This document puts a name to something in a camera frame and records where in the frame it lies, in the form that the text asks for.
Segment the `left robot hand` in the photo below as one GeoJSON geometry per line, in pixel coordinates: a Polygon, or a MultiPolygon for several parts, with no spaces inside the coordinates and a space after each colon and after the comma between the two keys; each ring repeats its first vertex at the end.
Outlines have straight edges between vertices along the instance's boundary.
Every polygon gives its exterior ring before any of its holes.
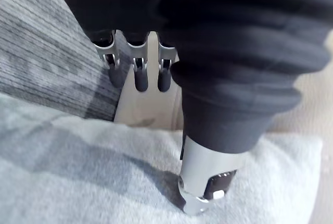
{"type": "Polygon", "coordinates": [[[294,83],[330,61],[332,0],[65,0],[100,58],[118,64],[115,33],[147,88],[144,44],[156,32],[162,73],[182,90],[178,188],[196,215],[227,192],[275,115],[301,99],[294,83]]]}

